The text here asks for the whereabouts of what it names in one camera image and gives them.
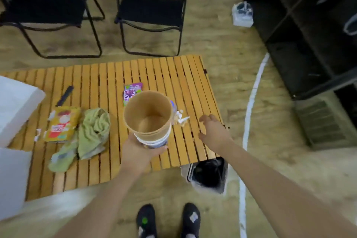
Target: paper bucket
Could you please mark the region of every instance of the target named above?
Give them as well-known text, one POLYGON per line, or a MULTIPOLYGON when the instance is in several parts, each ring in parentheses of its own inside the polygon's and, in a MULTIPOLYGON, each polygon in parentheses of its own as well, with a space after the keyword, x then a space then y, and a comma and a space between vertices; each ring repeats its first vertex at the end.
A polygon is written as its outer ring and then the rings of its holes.
POLYGON ((157 91, 143 91, 127 103, 124 122, 141 143, 157 148, 170 135, 173 112, 166 96, 157 91))

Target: person's left hand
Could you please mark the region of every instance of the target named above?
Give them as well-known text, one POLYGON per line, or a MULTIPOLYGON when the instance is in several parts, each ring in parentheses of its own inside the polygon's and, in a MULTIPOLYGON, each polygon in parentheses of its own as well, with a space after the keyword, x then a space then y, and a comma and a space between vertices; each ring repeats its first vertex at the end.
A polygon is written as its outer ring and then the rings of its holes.
POLYGON ((131 171, 135 175, 141 175, 151 159, 162 154, 166 150, 167 146, 149 149, 141 144, 133 133, 130 133, 123 145, 121 167, 131 171))

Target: towel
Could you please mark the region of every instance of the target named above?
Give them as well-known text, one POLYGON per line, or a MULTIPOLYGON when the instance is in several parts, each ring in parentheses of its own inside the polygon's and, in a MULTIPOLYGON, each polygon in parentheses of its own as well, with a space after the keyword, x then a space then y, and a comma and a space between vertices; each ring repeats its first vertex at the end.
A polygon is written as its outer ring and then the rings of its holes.
POLYGON ((51 157, 48 168, 52 172, 65 172, 69 169, 76 154, 79 159, 90 159, 105 150, 110 131, 109 113, 102 108, 89 109, 84 113, 79 129, 70 142, 51 157))

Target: black folding chair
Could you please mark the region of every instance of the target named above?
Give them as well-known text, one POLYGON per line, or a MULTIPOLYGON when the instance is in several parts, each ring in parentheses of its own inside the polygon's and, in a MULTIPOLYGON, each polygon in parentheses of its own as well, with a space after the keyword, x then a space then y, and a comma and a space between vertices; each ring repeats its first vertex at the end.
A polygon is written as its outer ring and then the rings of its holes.
POLYGON ((34 52, 42 58, 97 58, 102 55, 102 48, 94 20, 104 20, 105 15, 97 0, 94 0, 100 10, 101 17, 92 17, 87 6, 87 0, 1 0, 5 11, 0 15, 0 27, 3 25, 14 26, 20 29, 27 42, 34 52), (38 48, 30 39, 26 30, 34 31, 57 31, 67 27, 80 28, 82 20, 88 19, 92 27, 93 35, 99 49, 98 55, 50 55, 45 56, 40 53, 38 48), (24 25, 31 24, 61 24, 54 28, 35 28, 24 25))
POLYGON ((186 0, 117 0, 118 13, 114 23, 120 24, 121 38, 124 50, 129 54, 151 57, 166 57, 167 55, 150 54, 129 51, 125 45, 123 24, 149 32, 162 32, 176 29, 180 32, 177 55, 180 53, 182 28, 184 25, 186 0), (165 25, 160 29, 139 27, 132 22, 165 25))

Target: black shoe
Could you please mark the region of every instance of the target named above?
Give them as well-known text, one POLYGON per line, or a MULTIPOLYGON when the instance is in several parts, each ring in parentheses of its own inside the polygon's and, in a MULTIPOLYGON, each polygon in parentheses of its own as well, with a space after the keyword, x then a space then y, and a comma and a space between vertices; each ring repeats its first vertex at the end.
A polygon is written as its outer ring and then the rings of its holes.
POLYGON ((155 210, 151 204, 146 204, 140 208, 136 216, 136 226, 139 231, 139 238, 153 235, 157 238, 155 210))
POLYGON ((181 238, 186 238, 187 234, 193 234, 199 238, 201 225, 201 215, 199 209, 193 203, 186 203, 182 213, 182 232, 181 238))

